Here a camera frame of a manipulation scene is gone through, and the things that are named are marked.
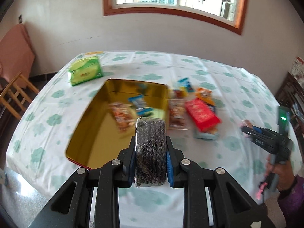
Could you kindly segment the person's right hand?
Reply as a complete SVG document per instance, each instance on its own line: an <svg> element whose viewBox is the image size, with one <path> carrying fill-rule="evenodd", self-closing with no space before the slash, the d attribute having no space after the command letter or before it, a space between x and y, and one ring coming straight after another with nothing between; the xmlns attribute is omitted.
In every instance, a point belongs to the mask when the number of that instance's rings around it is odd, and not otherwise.
<svg viewBox="0 0 304 228"><path fill-rule="evenodd" d="M268 176L270 173L274 173L278 175L279 179L278 179L277 189L279 191L290 189L290 187L295 181L295 176L293 174L291 162L286 161L285 164L272 165L271 155L269 155L267 158L265 174Z"/></svg>

